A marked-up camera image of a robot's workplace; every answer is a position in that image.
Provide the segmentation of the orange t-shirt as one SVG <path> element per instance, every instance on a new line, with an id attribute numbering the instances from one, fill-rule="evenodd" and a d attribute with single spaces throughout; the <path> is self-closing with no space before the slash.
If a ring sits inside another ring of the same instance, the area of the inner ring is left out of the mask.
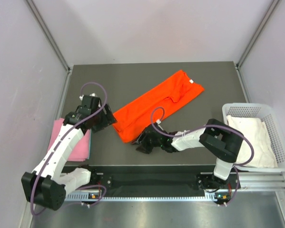
<path id="1" fill-rule="evenodd" d="M 123 106 L 114 117 L 114 129 L 124 143 L 136 139 L 152 122 L 164 120 L 204 92 L 204 88 L 179 70 L 165 81 Z"/>

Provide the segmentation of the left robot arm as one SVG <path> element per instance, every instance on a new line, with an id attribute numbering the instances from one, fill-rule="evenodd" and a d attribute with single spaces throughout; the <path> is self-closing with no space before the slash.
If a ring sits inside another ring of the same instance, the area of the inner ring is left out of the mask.
<path id="1" fill-rule="evenodd" d="M 31 210 L 34 205 L 58 210 L 70 193 L 84 185 L 90 189 L 97 185 L 98 177 L 88 166 L 61 175 L 69 156 L 87 132 L 96 133 L 116 123 L 106 101 L 94 95 L 82 95 L 80 99 L 81 105 L 65 116 L 58 136 L 43 160 L 21 178 Z"/>

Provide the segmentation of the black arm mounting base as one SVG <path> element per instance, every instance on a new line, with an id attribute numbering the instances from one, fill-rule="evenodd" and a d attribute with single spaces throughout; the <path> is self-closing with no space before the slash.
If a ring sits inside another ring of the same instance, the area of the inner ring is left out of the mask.
<path id="1" fill-rule="evenodd" d="M 176 186 L 187 185 L 194 190 L 199 186 L 227 189 L 235 188 L 238 178 L 234 170 L 227 180 L 213 176 L 214 165 L 106 165 L 80 164 L 92 172 L 92 183 L 101 183 L 109 189 L 123 186 Z"/>

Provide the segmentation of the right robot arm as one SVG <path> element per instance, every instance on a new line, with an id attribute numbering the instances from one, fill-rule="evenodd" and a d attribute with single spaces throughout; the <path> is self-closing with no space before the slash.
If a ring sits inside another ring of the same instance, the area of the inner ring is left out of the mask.
<path id="1" fill-rule="evenodd" d="M 212 183 L 225 187 L 230 172 L 244 140 L 244 135 L 218 121 L 209 119 L 207 124 L 196 130 L 167 132 L 160 126 L 160 121 L 150 124 L 131 143 L 137 145 L 137 151 L 150 154 L 155 147 L 168 153 L 181 152 L 194 148 L 206 148 L 216 156 L 216 164 L 212 174 Z"/>

